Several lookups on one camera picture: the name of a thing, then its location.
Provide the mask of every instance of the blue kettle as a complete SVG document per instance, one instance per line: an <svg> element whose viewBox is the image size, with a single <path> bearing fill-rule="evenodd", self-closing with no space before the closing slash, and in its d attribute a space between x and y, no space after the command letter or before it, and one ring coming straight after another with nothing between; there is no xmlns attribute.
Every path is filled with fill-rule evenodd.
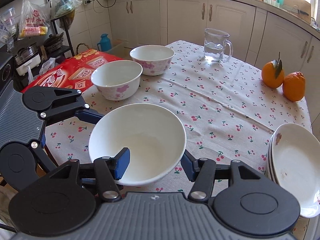
<svg viewBox="0 0 320 240"><path fill-rule="evenodd" d="M108 51L109 49L111 49L111 42L110 42L110 39L108 38L108 34L103 33L101 35L101 40L97 44L97 46L98 46L98 50L100 51Z"/></svg>

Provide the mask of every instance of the glass cup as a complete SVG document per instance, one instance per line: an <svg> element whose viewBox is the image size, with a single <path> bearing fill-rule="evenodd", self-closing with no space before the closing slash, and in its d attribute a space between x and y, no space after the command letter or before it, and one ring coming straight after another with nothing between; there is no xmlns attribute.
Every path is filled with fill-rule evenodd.
<svg viewBox="0 0 320 240"><path fill-rule="evenodd" d="M232 43L227 40L230 35L226 32L215 30L215 29L205 29L204 30L204 58L208 61L218 63L218 62L228 62L232 57L233 47ZM230 53L227 60L223 60L224 50L226 46L229 45Z"/></svg>

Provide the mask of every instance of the cutting board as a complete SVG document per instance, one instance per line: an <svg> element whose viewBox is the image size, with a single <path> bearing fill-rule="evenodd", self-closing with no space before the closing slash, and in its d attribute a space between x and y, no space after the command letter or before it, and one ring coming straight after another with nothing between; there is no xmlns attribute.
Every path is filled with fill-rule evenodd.
<svg viewBox="0 0 320 240"><path fill-rule="evenodd" d="M299 10L304 11L309 14L309 15L301 14L301 19L306 21L308 24L311 23L311 4L310 3L308 3L305 0L284 0L283 4L290 6L291 8L295 5L297 5L298 8L295 7L295 9L299 9ZM293 15L295 15L296 17L300 18L300 14L294 13L294 12L291 12L291 13Z"/></svg>

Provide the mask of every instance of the cherry print tablecloth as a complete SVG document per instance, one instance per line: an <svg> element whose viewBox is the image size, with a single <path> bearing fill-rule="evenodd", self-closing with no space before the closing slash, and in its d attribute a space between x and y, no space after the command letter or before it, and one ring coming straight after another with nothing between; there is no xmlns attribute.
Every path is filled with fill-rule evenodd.
<svg viewBox="0 0 320 240"><path fill-rule="evenodd" d="M168 45L175 51L171 67L160 76L141 76L138 91L122 101L108 101L92 86L83 93L91 108L102 114L131 103L152 103L175 113L185 126L187 150L195 158L207 157L229 164L240 159L266 174L269 139L281 124L294 122L311 131L305 99L293 103L282 89L270 89L260 70L238 59L214 64L204 59L204 48L185 41ZM58 164L70 158L91 162L89 135L93 125L71 118L46 128L47 145ZM126 191L185 192L192 187L180 165L161 181ZM216 181L214 194L227 187ZM294 231L303 239L308 220Z"/></svg>

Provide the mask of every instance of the orange fruit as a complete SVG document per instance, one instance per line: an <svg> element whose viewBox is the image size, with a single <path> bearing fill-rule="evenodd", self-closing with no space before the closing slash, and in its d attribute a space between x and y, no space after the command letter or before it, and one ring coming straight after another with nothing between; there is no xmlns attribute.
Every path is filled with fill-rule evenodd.
<svg viewBox="0 0 320 240"><path fill-rule="evenodd" d="M283 80L282 91L290 101L297 102L304 97L306 80L301 72L293 72Z"/></svg>
<svg viewBox="0 0 320 240"><path fill-rule="evenodd" d="M282 63L278 64L278 61L274 60L265 64L261 71L261 78L268 87L280 87L284 79Z"/></svg>

